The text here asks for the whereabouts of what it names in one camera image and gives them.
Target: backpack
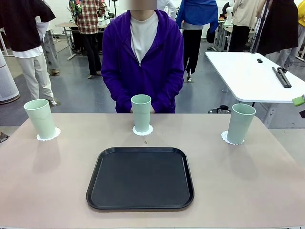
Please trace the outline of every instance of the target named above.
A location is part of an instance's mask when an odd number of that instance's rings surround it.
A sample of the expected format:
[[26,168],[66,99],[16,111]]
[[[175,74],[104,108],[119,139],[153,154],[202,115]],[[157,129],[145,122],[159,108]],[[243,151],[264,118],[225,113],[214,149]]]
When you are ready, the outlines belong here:
[[77,20],[82,9],[82,0],[69,0],[69,7],[74,21]]

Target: wall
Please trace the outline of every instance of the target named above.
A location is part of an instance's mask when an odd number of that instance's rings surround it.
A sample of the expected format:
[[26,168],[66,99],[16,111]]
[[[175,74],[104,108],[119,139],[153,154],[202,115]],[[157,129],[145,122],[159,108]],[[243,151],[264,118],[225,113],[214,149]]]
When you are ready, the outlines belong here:
[[[175,6],[180,6],[181,0],[173,0]],[[218,11],[221,12],[223,6],[225,5],[225,3],[227,3],[229,0],[216,0],[217,5],[218,5]],[[295,0],[296,5],[298,5],[302,0]],[[55,34],[62,34],[63,29],[59,28],[59,27],[55,27],[55,25],[63,23],[63,22],[69,22],[71,20],[71,14],[70,12],[67,10],[67,6],[68,6],[68,1],[66,0],[51,0],[50,2],[50,6],[54,12],[54,14],[56,15],[56,19],[52,21],[52,29],[53,32]],[[110,9],[111,12],[114,13],[114,3],[111,1],[110,3]],[[118,0],[116,2],[116,8],[117,8],[117,15],[122,14],[123,12],[125,12],[124,10],[122,10],[120,8],[120,0]],[[203,29],[203,36],[202,37],[206,37],[206,32],[209,28],[209,25],[205,25],[204,29]]]

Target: blue jacket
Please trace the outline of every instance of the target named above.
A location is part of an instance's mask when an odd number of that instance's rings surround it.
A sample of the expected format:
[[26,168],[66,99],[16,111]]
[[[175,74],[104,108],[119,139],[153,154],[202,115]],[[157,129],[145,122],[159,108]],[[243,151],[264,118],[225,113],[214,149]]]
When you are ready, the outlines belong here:
[[216,0],[182,0],[176,20],[179,28],[183,20],[192,25],[210,24],[210,32],[215,32],[218,27]]
[[149,95],[157,113],[175,113],[175,96],[183,84],[183,37],[165,12],[156,13],[157,34],[141,65],[131,48],[130,11],[104,31],[102,75],[118,113],[129,113],[137,94]]

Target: neck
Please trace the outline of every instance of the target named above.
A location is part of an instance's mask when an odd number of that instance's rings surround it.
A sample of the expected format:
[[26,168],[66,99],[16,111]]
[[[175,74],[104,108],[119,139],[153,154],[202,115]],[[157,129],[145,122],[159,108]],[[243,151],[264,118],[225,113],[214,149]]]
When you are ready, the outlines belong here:
[[130,14],[134,19],[144,21],[154,14],[154,10],[131,10]]

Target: plastic cup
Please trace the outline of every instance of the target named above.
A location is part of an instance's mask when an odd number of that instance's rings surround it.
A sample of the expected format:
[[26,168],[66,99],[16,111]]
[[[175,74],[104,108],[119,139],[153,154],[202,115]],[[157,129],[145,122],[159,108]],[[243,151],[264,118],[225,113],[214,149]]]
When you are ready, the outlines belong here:
[[148,95],[139,94],[132,97],[132,111],[135,130],[146,132],[149,129],[152,99]]
[[233,144],[241,144],[247,134],[256,110],[247,104],[235,104],[232,107],[227,139]]
[[49,139],[55,136],[55,125],[48,100],[32,100],[27,102],[23,108],[41,139]]

